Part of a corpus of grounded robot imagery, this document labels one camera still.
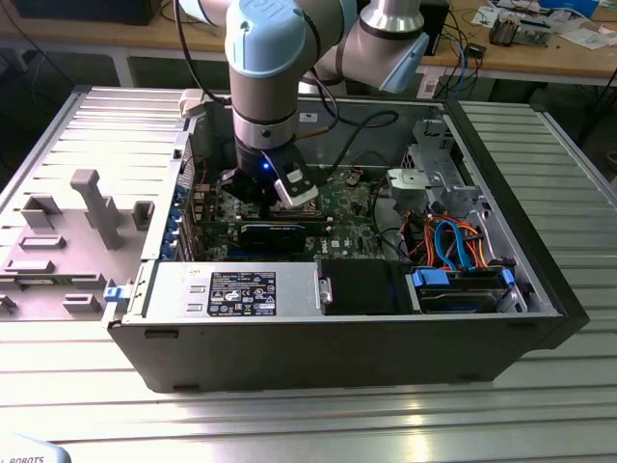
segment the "sticker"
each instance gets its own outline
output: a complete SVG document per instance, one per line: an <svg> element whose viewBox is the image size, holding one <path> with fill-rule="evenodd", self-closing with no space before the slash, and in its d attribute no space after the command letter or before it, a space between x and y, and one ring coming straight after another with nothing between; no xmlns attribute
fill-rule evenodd
<svg viewBox="0 0 617 463"><path fill-rule="evenodd" d="M208 301L210 316L277 314L275 272L213 272Z"/></svg>
<svg viewBox="0 0 617 463"><path fill-rule="evenodd" d="M316 123L317 119L317 113L300 113L301 123Z"/></svg>

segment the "motherboard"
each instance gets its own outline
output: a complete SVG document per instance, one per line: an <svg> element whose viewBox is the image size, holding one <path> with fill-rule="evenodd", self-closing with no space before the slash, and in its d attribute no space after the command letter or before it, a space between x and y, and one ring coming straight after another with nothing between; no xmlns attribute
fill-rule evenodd
<svg viewBox="0 0 617 463"><path fill-rule="evenodd" d="M371 227L377 183L360 169L340 169L315 200L294 208L275 204L267 217L257 205L240 202L218 185L199 185L194 210L200 260L382 259ZM246 245L249 235L251 246ZM291 247L278 248L282 242Z"/></svg>

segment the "blue latch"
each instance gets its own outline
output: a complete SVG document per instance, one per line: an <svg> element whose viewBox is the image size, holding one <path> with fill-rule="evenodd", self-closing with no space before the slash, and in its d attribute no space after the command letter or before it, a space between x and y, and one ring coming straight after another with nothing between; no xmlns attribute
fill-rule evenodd
<svg viewBox="0 0 617 463"><path fill-rule="evenodd" d="M130 299L130 288L126 286L109 286L103 294L105 302L122 302Z"/></svg>
<svg viewBox="0 0 617 463"><path fill-rule="evenodd" d="M501 270L501 276L503 277L503 281L509 286L514 286L514 275L509 268L504 268Z"/></svg>
<svg viewBox="0 0 617 463"><path fill-rule="evenodd" d="M445 270L438 268L420 268L412 274L412 281L415 287L450 285Z"/></svg>

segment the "aluminum workbench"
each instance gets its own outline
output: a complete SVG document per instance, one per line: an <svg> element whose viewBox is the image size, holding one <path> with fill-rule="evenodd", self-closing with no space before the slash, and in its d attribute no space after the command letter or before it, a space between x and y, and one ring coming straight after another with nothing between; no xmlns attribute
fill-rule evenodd
<svg viewBox="0 0 617 463"><path fill-rule="evenodd" d="M162 134L182 127L179 96L73 94L0 198L0 258L29 195L57 194L71 169L92 166L100 151L88 130L98 125L136 128L118 135L133 143L109 153L114 169L100 166L114 180L101 191L121 204L130 183L155 198L157 151L173 148ZM617 198L548 114L463 108L591 317L560 348L525 356L490 384L159 395L93 317L0 323L0 429L89 463L617 461ZM159 145L144 142L147 132ZM141 167L126 168L138 155Z"/></svg>

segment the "black cable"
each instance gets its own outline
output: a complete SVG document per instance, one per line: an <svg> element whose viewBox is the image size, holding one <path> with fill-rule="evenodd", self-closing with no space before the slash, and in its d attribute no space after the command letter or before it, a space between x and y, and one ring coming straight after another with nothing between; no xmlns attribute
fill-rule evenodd
<svg viewBox="0 0 617 463"><path fill-rule="evenodd" d="M454 29L455 31L458 31L459 33L459 39L458 42L461 44L461 48L463 49L463 52L465 53L465 49L467 49L467 46L469 45L469 41L467 39L467 36L465 35L465 33L463 31L461 31L459 28L455 28L453 26L450 26L449 24L444 24L444 26L447 26L451 29ZM456 40L456 37L454 37L452 34L446 32L444 34L441 34L442 37L445 37L449 40L449 38L453 38ZM442 87L438 90L438 92L435 94L435 98L438 98L439 96L441 96L442 92L445 90L445 96L447 96L447 92L450 89L450 82L452 81L452 78L454 77L454 74L456 73L456 69L459 68L459 66L461 65L461 60L463 59L463 57L460 55L460 52L458 50L454 50L454 54L458 57L458 61L456 63L456 66L452 69L452 72L450 72L449 77L447 78L447 80L445 81L444 84L440 84L442 85ZM461 72L461 75L459 76L459 81L461 79L465 78L465 75Z"/></svg>
<svg viewBox="0 0 617 463"><path fill-rule="evenodd" d="M324 95L324 91L322 90L321 86L319 86L316 81L310 82L310 84L311 85L313 85L313 84L317 85L317 91L319 92L319 97L321 98L321 103L323 104L324 108L326 108L326 111L328 111L328 114L330 114L333 118L338 117L338 121L339 122L346 123L347 125L353 125L354 127L357 127L360 124L357 121L352 121L350 119L343 118L340 114L338 114L338 116L337 116L336 115L336 110L333 111L330 108L330 106L328 106L328 101L326 100L326 96ZM386 120L383 123L367 124L367 125L364 126L364 128L381 128L381 127L386 127L386 126L392 125L393 123L398 121L399 118L400 118L400 115L396 111L392 111L392 119L388 119L388 120Z"/></svg>
<svg viewBox="0 0 617 463"><path fill-rule="evenodd" d="M578 145L579 146L582 146L585 143L585 141L589 138L589 136L593 133L598 123L600 123L600 120L602 119L604 111L610 108L617 101L617 90L613 90L613 93L611 96L608 97L608 100L606 102L603 102L604 96L608 92L608 89L610 89L610 85L613 83L613 80L615 80L616 76L617 76L617 68L615 68L615 70L613 71L613 74L610 76L610 79L608 79L608 82L606 83L602 92L600 93L600 96L598 98L598 103L596 104L593 111L587 117L587 119L582 125L582 129L580 130L578 134Z"/></svg>
<svg viewBox="0 0 617 463"><path fill-rule="evenodd" d="M75 84L73 83L72 80L70 80L66 74L64 74L60 68L58 68L56 66L56 64L49 59L49 57L45 54L44 51L42 51L40 49L40 47L32 40L30 39L30 37L28 37L28 35L23 32L23 30L21 29L21 27L19 27L19 25L14 21L14 19L11 17L11 15L9 14L9 10L7 9L7 6L4 4L3 1L0 1L0 7L2 7L2 10L4 11L5 16L7 17L7 19L9 20L9 22L13 25L13 27L17 30L17 32L21 35L21 37L23 37L25 40L27 40L32 46L34 46L36 48L36 50L45 57L45 60L47 60L49 62L49 64L51 65L51 67L53 67L54 69L56 69L56 71L62 75L62 77L67 81L67 83L70 85L71 88L73 88L75 86Z"/></svg>
<svg viewBox="0 0 617 463"><path fill-rule="evenodd" d="M184 60L186 61L186 66L188 66L191 71L191 75L193 76L193 80L200 87L200 89L212 99L212 101L216 101L217 103L226 105L228 101L225 98L220 98L214 95L212 92L207 90L200 79L197 76L197 72L195 71L195 64L193 63L193 58L191 58L191 52L189 51L189 46L186 43L186 38L184 37L184 29L182 28L182 20L180 19L180 1L173 0L174 2L174 17L175 17L175 27L177 29L177 35L180 38L180 45L182 46L182 53L184 54Z"/></svg>
<svg viewBox="0 0 617 463"><path fill-rule="evenodd" d="M375 207L377 206L377 199L379 198L379 190L382 189L382 186L384 186L384 183L386 183L387 178L388 176L385 175L379 181L377 185L377 190L375 190L375 195L373 195L373 199L370 203L370 209L369 209L370 217L371 217L371 220L373 221L373 227L375 229L375 232L378 234L380 234L380 232L379 232L379 227L377 227L377 218L375 217Z"/></svg>
<svg viewBox="0 0 617 463"><path fill-rule="evenodd" d="M459 21L456 18L456 16L454 15L454 13L452 12L452 10L448 10L447 13L452 18L452 20L454 21L454 26L451 26L449 24L444 24L443 27L449 27L450 29L454 29L455 31L458 32L458 35L459 35L458 42L461 45L462 52L465 53L465 50L467 49L467 47L469 45L469 40L468 40L467 36L465 35L465 33L463 32L463 30L461 29L461 27L459 26ZM450 81L452 80L452 77L454 76L454 72L456 71L458 66L461 65L461 60L462 59L463 59L463 56L459 56L458 62L456 64L456 68L454 68L452 70L452 73L450 74L450 77L448 78L448 80L447 80L447 82L445 84L446 87L450 84ZM459 75L459 80L458 80L457 85L460 84L464 78L465 78L465 75L461 71L461 75Z"/></svg>
<svg viewBox="0 0 617 463"><path fill-rule="evenodd" d="M473 58L473 60L475 61L475 69L473 70L473 72L463 81L463 85L465 87L461 88L461 93L466 92L467 90L470 90L470 94L473 94L473 89L475 88L475 85L478 82L478 72L480 70L480 68L482 68L482 65L484 64L484 58L480 58L480 61L478 62L477 58ZM456 89L454 86L452 87L447 87L446 89L447 91L450 92L455 92Z"/></svg>
<svg viewBox="0 0 617 463"><path fill-rule="evenodd" d="M312 78L314 79L314 82L315 82L315 84L317 86L317 89L319 90L319 94L322 95L322 100L325 101L325 99L323 99L323 94L325 93L328 96L328 98L330 99L330 102L332 103L332 105L335 108L335 113L333 114L333 120L330 123L330 125L328 125L328 131L330 131L333 128L335 128L336 125L338 124L338 121L340 121L340 109L338 108L338 102L336 101L335 96L332 95L332 92L330 92L330 89L319 78L315 68L311 68L309 73L310 73L310 75L312 75Z"/></svg>
<svg viewBox="0 0 617 463"><path fill-rule="evenodd" d="M378 151L374 151L374 150L366 150L366 151L361 151L358 154L356 154L356 157L354 157L353 161L351 161L352 165L358 161L358 159L360 159L362 156L364 156L365 154L372 154L373 156L379 158L380 161L382 161L384 163L385 167L389 166L389 162L386 159L385 156L383 156L380 152Z"/></svg>
<svg viewBox="0 0 617 463"><path fill-rule="evenodd" d="M385 111L377 111L376 113L373 113L370 116L367 116L366 118L364 118L358 124L358 126L354 129L351 136L347 139L347 142L345 143L340 153L338 154L338 157L336 158L335 163L332 165L332 167L330 167L330 169L328 169L327 171L328 177L331 176L335 172L338 165L345 158L345 155L347 154L347 150L349 150L349 147L351 147L352 143L354 143L354 140L356 140L356 137L362 131L364 126L370 123L373 119L379 118L380 116L393 116L398 119L398 113L396 111L392 111L391 109L387 109Z"/></svg>

